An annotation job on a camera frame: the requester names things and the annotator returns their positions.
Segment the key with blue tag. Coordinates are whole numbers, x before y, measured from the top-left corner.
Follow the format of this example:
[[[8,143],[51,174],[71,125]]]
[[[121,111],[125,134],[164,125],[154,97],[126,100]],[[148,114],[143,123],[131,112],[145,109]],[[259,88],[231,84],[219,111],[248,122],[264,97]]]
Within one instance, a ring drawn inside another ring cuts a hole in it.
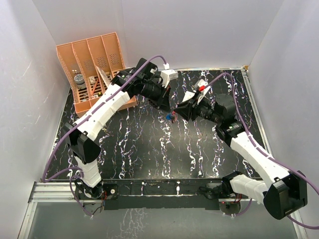
[[[171,120],[173,118],[173,115],[172,114],[168,114],[167,116],[166,116],[166,119],[167,120]]]

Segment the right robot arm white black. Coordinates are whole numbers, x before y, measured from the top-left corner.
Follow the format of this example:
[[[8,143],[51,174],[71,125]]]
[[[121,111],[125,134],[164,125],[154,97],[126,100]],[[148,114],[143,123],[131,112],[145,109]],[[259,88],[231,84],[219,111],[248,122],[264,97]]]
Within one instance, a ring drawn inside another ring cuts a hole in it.
[[[307,183],[294,173],[272,162],[266,151],[245,131],[236,119],[237,103],[231,95],[220,94],[212,104],[200,92],[185,93],[174,112],[185,120],[197,117],[216,123],[219,138],[239,153],[255,169],[261,180],[255,180],[235,171],[222,178],[222,184],[210,189],[210,195],[248,196],[263,204],[268,213],[280,220],[308,203]]]

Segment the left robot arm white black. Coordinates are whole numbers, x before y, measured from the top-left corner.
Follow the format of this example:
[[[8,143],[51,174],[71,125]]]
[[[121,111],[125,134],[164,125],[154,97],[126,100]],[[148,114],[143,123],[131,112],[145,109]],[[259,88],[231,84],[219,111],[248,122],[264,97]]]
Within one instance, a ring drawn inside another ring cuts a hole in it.
[[[103,193],[103,180],[99,173],[97,158],[101,148],[95,142],[107,121],[132,97],[141,95],[157,110],[170,111],[170,81],[178,78],[178,72],[164,70],[141,58],[136,67],[119,71],[107,83],[106,92],[74,124],[65,124],[66,143],[81,169],[81,185],[77,188],[88,198],[97,199]]]

